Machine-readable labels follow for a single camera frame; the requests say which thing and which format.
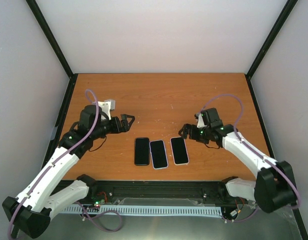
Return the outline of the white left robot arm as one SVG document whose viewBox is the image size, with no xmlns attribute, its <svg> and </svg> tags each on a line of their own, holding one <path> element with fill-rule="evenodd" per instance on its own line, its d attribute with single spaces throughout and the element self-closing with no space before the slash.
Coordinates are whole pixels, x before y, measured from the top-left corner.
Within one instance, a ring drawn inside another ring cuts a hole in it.
<svg viewBox="0 0 308 240">
<path fill-rule="evenodd" d="M 90 202 L 97 198 L 97 181 L 86 174 L 57 193 L 53 191 L 65 174 L 93 147 L 95 140 L 130 130 L 135 117 L 128 114 L 112 117 L 113 110 L 108 101 L 84 107 L 79 120 L 63 135 L 35 179 L 16 197 L 8 196 L 3 201 L 2 207 L 11 226 L 35 239 L 66 207 L 83 199 Z"/>
</svg>

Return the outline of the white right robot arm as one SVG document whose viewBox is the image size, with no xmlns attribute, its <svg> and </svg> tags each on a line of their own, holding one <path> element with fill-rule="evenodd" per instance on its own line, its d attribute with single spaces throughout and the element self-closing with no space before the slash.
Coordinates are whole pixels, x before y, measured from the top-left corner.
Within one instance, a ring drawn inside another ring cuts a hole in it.
<svg viewBox="0 0 308 240">
<path fill-rule="evenodd" d="M 254 201 L 266 213 L 272 213 L 285 206 L 290 206 L 291 209 L 300 206 L 301 197 L 295 186 L 291 165 L 261 152 L 233 125 L 212 123 L 200 126 L 186 123 L 178 134 L 183 139 L 190 138 L 203 144 L 215 142 L 251 171 L 256 178 L 254 182 L 235 178 L 225 184 L 230 196 Z"/>
</svg>

